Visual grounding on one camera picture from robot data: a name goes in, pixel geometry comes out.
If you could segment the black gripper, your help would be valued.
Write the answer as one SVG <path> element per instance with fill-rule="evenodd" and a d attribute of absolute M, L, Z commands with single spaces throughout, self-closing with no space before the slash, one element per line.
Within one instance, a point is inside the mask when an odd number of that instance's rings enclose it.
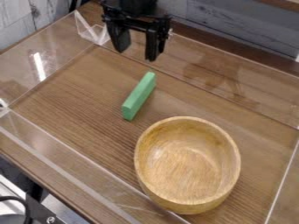
<path fill-rule="evenodd" d="M 171 29 L 171 15 L 161 8 L 159 0 L 100 0 L 103 21 L 112 45 L 122 53 L 131 45 L 130 29 L 146 32 L 144 58 L 155 61 L 165 51 Z"/>

